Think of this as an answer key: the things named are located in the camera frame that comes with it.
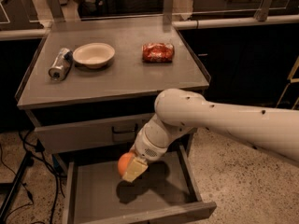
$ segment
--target soda can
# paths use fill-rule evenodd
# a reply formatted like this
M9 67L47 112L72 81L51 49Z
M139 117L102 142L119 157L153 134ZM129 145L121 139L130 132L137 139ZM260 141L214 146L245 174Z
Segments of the soda can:
M52 80L64 80L73 63L73 51L70 49L62 48L59 50L57 57L49 69L49 75Z

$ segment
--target closed drawer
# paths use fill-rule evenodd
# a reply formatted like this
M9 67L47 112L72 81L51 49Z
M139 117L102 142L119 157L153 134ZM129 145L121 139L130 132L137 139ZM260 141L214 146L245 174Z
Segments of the closed drawer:
M183 224L215 210L215 203L202 201L180 142L133 183L118 174L120 155L69 164L63 224Z
M36 128L49 153L63 153L93 147L134 142L135 136L153 114L98 119Z

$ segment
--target white bowl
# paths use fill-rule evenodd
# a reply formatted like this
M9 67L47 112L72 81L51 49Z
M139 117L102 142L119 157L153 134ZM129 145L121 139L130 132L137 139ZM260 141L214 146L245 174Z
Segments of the white bowl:
M91 69L98 69L109 62L115 54L115 50L105 43L90 43L81 46L73 52L75 63Z

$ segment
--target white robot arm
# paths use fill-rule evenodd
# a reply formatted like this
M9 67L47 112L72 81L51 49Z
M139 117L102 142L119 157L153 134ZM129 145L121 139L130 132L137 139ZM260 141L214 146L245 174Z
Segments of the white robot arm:
M169 145L192 128L204 127L247 144L299 161L299 112L246 105L217 104L178 89L161 92L156 114L138 133L124 180L134 181Z

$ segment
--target drawer handle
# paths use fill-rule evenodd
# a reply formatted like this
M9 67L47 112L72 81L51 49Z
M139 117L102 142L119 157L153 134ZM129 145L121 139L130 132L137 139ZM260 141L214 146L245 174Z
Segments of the drawer handle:
M133 129L124 130L124 131L115 131L115 128L112 126L112 133L114 134L121 134L121 133L136 133L138 130L138 124L135 125Z

